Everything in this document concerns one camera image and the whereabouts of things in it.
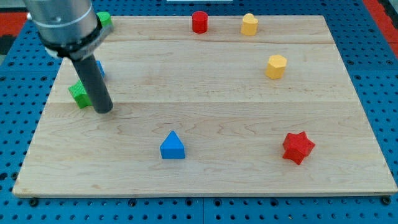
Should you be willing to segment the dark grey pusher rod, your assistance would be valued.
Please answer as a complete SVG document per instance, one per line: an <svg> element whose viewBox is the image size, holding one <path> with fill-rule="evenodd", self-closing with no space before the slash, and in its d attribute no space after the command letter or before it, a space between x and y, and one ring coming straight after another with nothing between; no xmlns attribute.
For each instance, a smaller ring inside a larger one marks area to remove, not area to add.
<svg viewBox="0 0 398 224"><path fill-rule="evenodd" d="M90 55L83 60L73 60L72 64L90 98L94 110L99 114L110 112L113 108L113 102L100 74L95 57Z"/></svg>

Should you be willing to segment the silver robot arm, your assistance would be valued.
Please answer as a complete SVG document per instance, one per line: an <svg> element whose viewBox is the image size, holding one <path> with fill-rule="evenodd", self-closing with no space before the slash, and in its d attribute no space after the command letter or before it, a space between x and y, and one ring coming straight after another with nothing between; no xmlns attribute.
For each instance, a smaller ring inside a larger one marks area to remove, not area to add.
<svg viewBox="0 0 398 224"><path fill-rule="evenodd" d="M113 24L101 22L90 0L24 0L24 4L46 51L55 58L69 58L94 110L110 112L113 102L94 51L112 33Z"/></svg>

